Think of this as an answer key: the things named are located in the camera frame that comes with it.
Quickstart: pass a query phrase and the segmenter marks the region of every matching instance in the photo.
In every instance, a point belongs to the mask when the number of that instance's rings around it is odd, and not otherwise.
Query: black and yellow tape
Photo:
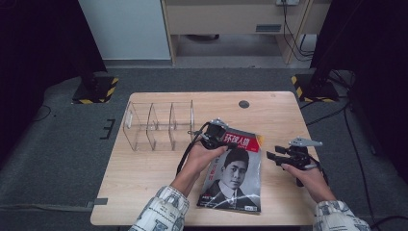
[[[84,98],[76,98],[72,99],[73,104],[92,104],[92,103],[107,103],[111,99],[114,91],[116,84],[118,82],[118,78],[110,78],[112,79],[112,82],[109,83],[106,91],[106,94],[103,97],[98,97],[98,98],[92,98],[89,97],[89,95],[85,96]]]
[[[297,77],[292,76],[292,83],[294,86],[294,89],[296,90],[297,97],[299,98],[300,101],[304,102],[335,102],[335,98],[330,98],[330,97],[308,97],[304,95],[304,90],[300,86]]]

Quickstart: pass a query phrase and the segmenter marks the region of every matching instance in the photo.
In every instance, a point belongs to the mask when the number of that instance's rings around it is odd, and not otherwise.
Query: white panel
[[[170,60],[160,0],[79,0],[104,60]]]

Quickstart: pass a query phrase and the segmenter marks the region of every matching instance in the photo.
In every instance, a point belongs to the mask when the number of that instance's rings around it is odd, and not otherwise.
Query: patterned sleeve
[[[370,231],[369,225],[356,218],[342,201],[322,201],[316,207],[315,216],[314,231]]]
[[[171,186],[162,187],[151,198],[129,231],[183,230],[189,201]]]

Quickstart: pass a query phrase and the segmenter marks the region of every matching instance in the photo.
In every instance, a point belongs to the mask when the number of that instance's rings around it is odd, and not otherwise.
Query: acrylic divider
[[[125,112],[123,132],[134,151],[184,151],[192,140],[191,102],[133,103]]]

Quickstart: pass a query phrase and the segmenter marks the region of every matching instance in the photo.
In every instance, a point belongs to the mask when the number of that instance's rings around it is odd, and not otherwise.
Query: wooden table
[[[192,188],[186,226],[262,226],[311,225],[316,203],[305,189],[299,188],[289,173],[267,158],[275,145],[288,146],[300,136],[310,139],[303,116],[293,93],[288,91],[240,92],[142,92],[133,93],[130,101],[138,103],[193,102],[195,127],[220,117],[231,127],[263,135],[261,162],[260,215],[197,207],[205,171]],[[239,102],[246,100],[243,109]],[[316,150],[309,148],[317,158]],[[174,179],[183,152],[134,151],[120,128],[111,159],[102,181],[90,221],[94,225],[132,225],[147,201],[161,186]]]

